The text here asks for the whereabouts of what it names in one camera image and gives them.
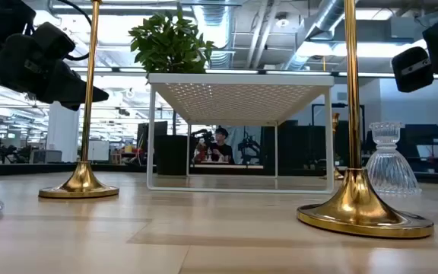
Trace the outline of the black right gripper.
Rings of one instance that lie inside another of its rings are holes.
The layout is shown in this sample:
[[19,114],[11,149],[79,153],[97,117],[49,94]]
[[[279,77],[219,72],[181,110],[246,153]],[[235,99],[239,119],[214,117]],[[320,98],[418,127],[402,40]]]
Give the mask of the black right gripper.
[[397,89],[410,93],[431,85],[434,75],[438,75],[438,23],[427,28],[423,33],[427,44],[411,47],[392,58],[392,69]]

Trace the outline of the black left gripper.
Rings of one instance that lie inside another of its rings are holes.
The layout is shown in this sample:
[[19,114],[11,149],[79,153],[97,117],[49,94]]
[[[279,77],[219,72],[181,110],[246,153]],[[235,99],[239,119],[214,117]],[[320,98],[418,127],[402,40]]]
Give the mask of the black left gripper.
[[70,38],[48,22],[31,35],[9,35],[0,42],[0,86],[79,110],[76,103],[85,102],[87,82],[63,62],[74,48]]

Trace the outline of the tall gold candlestick holder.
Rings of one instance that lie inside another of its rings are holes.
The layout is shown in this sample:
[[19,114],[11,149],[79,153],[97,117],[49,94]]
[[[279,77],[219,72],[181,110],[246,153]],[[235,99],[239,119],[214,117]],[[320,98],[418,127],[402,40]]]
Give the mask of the tall gold candlestick holder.
[[39,197],[45,199],[90,199],[117,196],[119,188],[101,183],[91,168],[88,160],[90,144],[90,122],[92,103],[94,100],[94,72],[97,51],[97,33],[100,5],[103,0],[92,1],[92,17],[90,25],[90,45],[87,65],[86,97],[81,142],[81,160],[76,164],[72,175],[61,185],[42,188]]
[[337,193],[323,204],[303,205],[297,219],[306,225],[364,237],[418,239],[434,233],[434,223],[400,212],[383,202],[362,168],[360,98],[357,66],[355,0],[344,0],[344,28],[348,61],[349,165]]

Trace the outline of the small gold candlestick holder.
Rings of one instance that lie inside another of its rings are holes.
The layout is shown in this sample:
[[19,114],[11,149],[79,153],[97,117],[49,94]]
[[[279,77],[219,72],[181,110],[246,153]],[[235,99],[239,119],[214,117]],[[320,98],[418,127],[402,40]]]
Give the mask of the small gold candlestick holder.
[[344,174],[338,169],[337,153],[336,153],[336,134],[339,124],[340,113],[333,113],[332,115],[332,148],[333,148],[333,178],[336,181],[342,181],[344,179]]

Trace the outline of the white cabinet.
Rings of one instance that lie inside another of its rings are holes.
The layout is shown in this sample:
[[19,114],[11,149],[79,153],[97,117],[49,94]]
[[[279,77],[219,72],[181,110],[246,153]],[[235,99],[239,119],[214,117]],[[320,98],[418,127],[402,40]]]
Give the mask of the white cabinet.
[[108,161],[110,157],[110,144],[108,141],[90,140],[88,148],[89,161]]

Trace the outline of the grey box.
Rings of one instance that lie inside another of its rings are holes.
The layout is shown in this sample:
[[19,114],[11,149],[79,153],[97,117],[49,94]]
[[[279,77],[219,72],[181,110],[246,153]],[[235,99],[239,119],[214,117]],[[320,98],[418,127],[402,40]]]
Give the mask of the grey box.
[[62,152],[58,150],[32,150],[30,164],[49,164],[62,161]]

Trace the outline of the black plant pot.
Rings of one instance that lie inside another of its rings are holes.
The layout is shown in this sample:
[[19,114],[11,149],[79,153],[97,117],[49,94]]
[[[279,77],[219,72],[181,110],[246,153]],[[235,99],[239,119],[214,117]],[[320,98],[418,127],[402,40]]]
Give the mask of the black plant pot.
[[159,135],[154,139],[154,158],[157,173],[167,176],[186,175],[187,137]]

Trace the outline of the green leafy plant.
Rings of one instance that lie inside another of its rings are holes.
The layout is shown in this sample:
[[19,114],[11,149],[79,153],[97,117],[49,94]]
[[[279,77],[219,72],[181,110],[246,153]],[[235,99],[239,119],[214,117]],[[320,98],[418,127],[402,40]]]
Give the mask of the green leafy plant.
[[204,74],[214,43],[182,11],[156,13],[129,30],[130,51],[148,73]]

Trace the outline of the person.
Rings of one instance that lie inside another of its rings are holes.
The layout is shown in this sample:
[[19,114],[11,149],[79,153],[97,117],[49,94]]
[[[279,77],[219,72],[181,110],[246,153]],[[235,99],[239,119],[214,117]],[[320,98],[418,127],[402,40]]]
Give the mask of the person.
[[196,147],[196,154],[193,161],[196,164],[200,164],[206,161],[220,162],[224,164],[235,164],[233,159],[233,149],[230,145],[226,143],[229,133],[223,127],[218,127],[214,132],[214,141],[199,142]]

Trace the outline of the white perforated metal shelf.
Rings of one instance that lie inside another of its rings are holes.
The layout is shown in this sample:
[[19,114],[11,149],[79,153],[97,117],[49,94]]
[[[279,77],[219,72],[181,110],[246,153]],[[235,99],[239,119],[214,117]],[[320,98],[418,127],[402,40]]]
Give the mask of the white perforated metal shelf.
[[187,123],[194,125],[271,126],[277,129],[319,96],[325,100],[325,152],[328,176],[317,194],[332,193],[331,92],[326,73],[171,74],[149,77],[149,133],[146,186],[158,190],[153,172],[156,97],[161,96]]

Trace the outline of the black metal table frame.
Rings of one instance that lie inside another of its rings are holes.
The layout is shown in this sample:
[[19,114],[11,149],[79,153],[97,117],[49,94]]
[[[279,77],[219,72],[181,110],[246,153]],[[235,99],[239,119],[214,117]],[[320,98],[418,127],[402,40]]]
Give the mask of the black metal table frame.
[[[0,164],[0,176],[22,175],[22,174],[47,174],[58,172],[71,172],[76,164]],[[125,172],[125,173],[146,173],[147,168],[135,165],[115,165],[115,164],[92,164],[93,171],[105,172]],[[273,176],[272,170],[240,168],[238,165],[233,167],[193,167],[193,174],[207,175],[240,175],[240,176]],[[280,176],[305,176],[321,177],[326,172],[324,170],[280,170]],[[438,184],[438,174],[416,173],[419,183]]]

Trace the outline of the black gantry frame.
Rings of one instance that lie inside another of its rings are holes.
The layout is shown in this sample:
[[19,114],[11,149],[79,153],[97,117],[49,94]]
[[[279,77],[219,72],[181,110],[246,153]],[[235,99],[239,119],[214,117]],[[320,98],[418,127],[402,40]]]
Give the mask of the black gantry frame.
[[[315,114],[315,108],[316,107],[324,107],[325,104],[312,104],[311,105],[311,126],[315,125],[315,118],[316,118],[316,114]],[[347,108],[348,105],[344,104],[344,103],[332,103],[331,107],[334,108]],[[362,133],[361,133],[361,156],[363,156],[363,153],[365,152],[365,144],[366,144],[366,117],[365,117],[365,105],[361,104],[360,105],[360,111],[361,111],[361,123],[360,123],[360,128],[362,129]]]

